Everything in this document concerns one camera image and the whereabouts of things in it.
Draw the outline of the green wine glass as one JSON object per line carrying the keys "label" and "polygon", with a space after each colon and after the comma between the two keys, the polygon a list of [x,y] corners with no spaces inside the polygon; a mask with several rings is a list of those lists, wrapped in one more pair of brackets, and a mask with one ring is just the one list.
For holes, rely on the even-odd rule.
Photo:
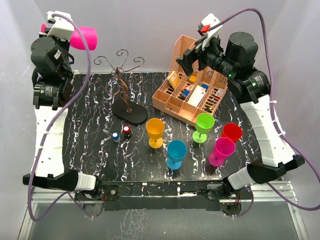
{"label": "green wine glass", "polygon": [[211,131],[215,124],[214,117],[209,113],[201,113],[197,116],[195,122],[196,131],[192,134],[192,139],[202,144],[207,140],[207,133]]}

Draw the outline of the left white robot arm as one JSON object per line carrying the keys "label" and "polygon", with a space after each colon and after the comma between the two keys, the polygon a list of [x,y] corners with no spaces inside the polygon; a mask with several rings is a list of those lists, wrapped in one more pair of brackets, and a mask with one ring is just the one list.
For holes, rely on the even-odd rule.
{"label": "left white robot arm", "polygon": [[24,185],[61,191],[85,191],[93,200],[103,195],[102,185],[93,175],[65,169],[63,138],[74,77],[69,53],[70,43],[40,33],[30,46],[34,112],[36,116],[35,156],[30,173],[22,177]]}

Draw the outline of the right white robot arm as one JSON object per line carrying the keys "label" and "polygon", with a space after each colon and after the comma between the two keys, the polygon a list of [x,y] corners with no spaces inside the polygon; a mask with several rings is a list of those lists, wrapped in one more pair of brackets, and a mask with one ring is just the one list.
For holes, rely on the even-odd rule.
{"label": "right white robot arm", "polygon": [[220,38],[212,37],[205,46],[206,37],[197,40],[192,49],[184,51],[176,62],[190,76],[193,63],[199,70],[213,69],[227,78],[227,87],[246,113],[258,141],[261,158],[223,179],[223,194],[233,199],[241,188],[276,180],[288,171],[305,163],[283,140],[276,111],[270,107],[271,84],[267,75],[254,67],[258,44],[246,32],[230,35],[227,48],[220,46]]}

